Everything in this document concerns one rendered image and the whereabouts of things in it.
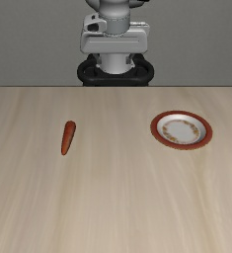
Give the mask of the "orange carrot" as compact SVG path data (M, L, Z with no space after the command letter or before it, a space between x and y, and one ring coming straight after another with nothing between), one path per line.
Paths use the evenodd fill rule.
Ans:
M63 136L62 136L62 141L61 141L61 154L62 155L67 154L67 152L70 148L72 139L74 137L75 130L76 130L76 123L75 122L68 121L65 124L64 132L63 132Z

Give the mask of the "red-rimmed white plate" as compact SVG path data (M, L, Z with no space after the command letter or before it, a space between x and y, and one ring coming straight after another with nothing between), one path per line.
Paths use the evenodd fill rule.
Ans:
M156 116L150 124L155 139L178 150L195 150L210 143L213 130L202 117L186 111L168 111Z

